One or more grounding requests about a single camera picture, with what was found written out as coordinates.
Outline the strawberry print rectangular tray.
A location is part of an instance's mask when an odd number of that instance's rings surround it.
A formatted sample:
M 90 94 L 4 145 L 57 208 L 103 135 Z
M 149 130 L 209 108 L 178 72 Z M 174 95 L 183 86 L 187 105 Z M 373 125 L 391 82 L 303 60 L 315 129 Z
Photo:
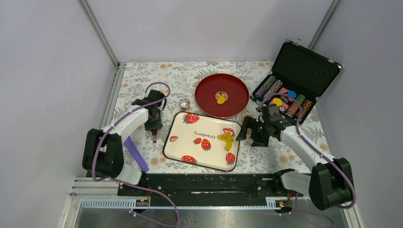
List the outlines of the strawberry print rectangular tray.
M 163 146 L 163 155 L 171 160 L 193 164 L 214 170 L 229 172 L 235 169 L 240 150 L 236 137 L 241 125 L 235 121 L 178 112 Z M 226 143 L 218 136 L 229 133 L 234 143 L 229 152 Z

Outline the metal scraper wooden handle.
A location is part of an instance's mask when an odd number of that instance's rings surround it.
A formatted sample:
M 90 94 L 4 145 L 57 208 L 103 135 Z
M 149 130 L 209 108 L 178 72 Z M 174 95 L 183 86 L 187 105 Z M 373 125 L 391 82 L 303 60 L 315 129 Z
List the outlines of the metal scraper wooden handle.
M 152 142 L 156 143 L 157 142 L 157 129 L 152 129 Z

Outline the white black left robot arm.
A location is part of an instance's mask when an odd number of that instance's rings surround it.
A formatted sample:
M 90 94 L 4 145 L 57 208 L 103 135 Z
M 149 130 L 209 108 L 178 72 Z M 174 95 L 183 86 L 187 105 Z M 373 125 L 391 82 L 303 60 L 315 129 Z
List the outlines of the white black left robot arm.
M 152 89 L 144 99 L 132 102 L 129 110 L 116 122 L 102 129 L 89 130 L 82 167 L 92 174 L 129 183 L 129 189 L 135 195 L 144 194 L 147 183 L 141 177 L 149 168 L 130 135 L 143 125 L 156 142 L 157 132 L 163 126 L 160 110 L 166 105 L 163 98 L 163 93 Z

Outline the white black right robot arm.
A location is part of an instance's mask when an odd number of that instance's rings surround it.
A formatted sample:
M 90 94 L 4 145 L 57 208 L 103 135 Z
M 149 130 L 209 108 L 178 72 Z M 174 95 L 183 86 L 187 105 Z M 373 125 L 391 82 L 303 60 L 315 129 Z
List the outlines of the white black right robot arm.
M 289 191 L 309 196 L 317 209 L 350 208 L 356 202 L 351 165 L 345 158 L 325 155 L 299 129 L 298 122 L 280 113 L 276 105 L 261 108 L 261 116 L 246 116 L 237 141 L 250 138 L 253 147 L 267 147 L 273 137 L 288 146 L 309 168 L 310 174 L 284 169 L 273 175 L 273 191 L 280 196 Z

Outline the clear tape roll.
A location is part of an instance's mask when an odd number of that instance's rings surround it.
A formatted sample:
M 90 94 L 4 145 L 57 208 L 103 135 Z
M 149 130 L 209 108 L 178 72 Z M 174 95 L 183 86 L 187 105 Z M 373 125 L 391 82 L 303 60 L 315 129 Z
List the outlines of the clear tape roll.
M 189 99 L 181 99 L 179 101 L 179 107 L 181 111 L 188 111 L 191 107 Z

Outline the yellow dough piece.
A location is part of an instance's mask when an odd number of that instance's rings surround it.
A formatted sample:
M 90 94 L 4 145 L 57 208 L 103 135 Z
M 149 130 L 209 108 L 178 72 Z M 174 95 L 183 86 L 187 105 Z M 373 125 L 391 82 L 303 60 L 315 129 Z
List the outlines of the yellow dough piece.
M 232 148 L 232 145 L 233 145 L 234 141 L 235 141 L 233 136 L 230 135 L 229 133 L 224 133 L 222 135 L 219 135 L 217 138 L 218 138 L 218 140 L 224 141 L 226 143 L 226 145 L 224 147 L 224 150 L 229 152 L 231 150 L 231 148 Z

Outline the wooden dough roller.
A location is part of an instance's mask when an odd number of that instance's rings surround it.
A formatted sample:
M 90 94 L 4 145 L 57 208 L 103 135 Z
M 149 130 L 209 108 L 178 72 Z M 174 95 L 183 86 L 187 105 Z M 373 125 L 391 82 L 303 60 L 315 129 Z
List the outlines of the wooden dough roller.
M 242 131 L 246 132 L 246 134 L 251 134 L 253 127 L 253 118 L 252 116 L 245 114 L 242 117 Z

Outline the round yellow dough wrapper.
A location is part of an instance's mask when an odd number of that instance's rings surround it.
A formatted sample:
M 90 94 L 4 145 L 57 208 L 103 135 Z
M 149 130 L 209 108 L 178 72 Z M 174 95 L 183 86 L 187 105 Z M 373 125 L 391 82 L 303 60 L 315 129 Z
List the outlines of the round yellow dough wrapper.
M 216 96 L 216 100 L 217 100 L 217 104 L 221 105 L 226 101 L 226 96 L 223 95 L 217 95 Z

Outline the round red lacquer tray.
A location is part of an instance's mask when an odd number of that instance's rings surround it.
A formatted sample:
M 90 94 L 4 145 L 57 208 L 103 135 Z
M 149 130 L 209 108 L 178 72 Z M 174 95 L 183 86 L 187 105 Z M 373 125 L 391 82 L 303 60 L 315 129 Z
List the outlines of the round red lacquer tray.
M 205 114 L 216 118 L 230 118 L 247 107 L 249 91 L 239 78 L 219 73 L 200 81 L 196 86 L 194 99 Z

